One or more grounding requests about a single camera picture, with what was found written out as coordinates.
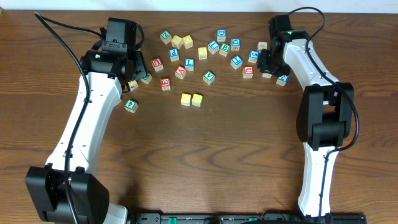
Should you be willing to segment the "green R wooden block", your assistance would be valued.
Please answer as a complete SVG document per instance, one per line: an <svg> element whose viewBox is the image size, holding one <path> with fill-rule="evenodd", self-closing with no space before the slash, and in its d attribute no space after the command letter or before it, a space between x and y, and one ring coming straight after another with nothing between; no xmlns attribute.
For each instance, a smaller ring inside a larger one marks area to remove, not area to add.
<svg viewBox="0 0 398 224"><path fill-rule="evenodd" d="M264 78L271 78L271 77L272 77L272 74L270 74L270 73L263 73L263 74L262 74L262 77L264 77Z"/></svg>

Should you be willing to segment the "yellow C wooden block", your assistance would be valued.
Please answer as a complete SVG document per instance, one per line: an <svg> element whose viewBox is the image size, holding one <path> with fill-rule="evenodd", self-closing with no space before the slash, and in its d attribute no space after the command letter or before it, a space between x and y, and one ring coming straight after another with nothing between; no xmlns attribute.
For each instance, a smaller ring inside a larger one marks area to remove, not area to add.
<svg viewBox="0 0 398 224"><path fill-rule="evenodd" d="M192 98L191 94L183 93L180 100L181 105L190 106L191 98Z"/></svg>

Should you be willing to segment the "yellow O wooden block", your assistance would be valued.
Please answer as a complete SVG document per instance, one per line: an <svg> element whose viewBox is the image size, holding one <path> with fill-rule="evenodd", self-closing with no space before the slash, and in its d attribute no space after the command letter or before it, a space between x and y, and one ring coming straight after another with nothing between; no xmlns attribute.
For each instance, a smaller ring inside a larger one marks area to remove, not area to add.
<svg viewBox="0 0 398 224"><path fill-rule="evenodd" d="M202 101L203 101L203 96L202 96L202 95L194 94L194 95L192 96L192 105L193 105L193 106L200 107Z"/></svg>

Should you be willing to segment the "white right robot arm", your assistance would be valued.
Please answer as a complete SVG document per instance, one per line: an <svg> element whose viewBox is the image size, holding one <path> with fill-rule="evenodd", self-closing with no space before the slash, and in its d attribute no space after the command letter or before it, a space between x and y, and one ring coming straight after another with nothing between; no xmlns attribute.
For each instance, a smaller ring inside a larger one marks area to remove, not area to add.
<svg viewBox="0 0 398 224"><path fill-rule="evenodd" d="M303 88L296 119L305 164L298 208L305 218L330 214L330 188L335 160L346 146L351 123L359 122L350 83L341 83L324 66L312 36L304 30L271 30L271 48L261 52L258 68L282 77L293 72Z"/></svg>

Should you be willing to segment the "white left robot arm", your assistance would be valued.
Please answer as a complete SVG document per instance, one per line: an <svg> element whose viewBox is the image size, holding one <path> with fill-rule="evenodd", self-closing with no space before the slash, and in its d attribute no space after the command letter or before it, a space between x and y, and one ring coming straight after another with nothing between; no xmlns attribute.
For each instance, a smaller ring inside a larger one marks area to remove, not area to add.
<svg viewBox="0 0 398 224"><path fill-rule="evenodd" d="M53 223L129 223L128 209L109 200L96 178L104 131L123 90L144 78L141 51L89 50L80 60L78 94L65 130L43 167L25 184L39 218Z"/></svg>

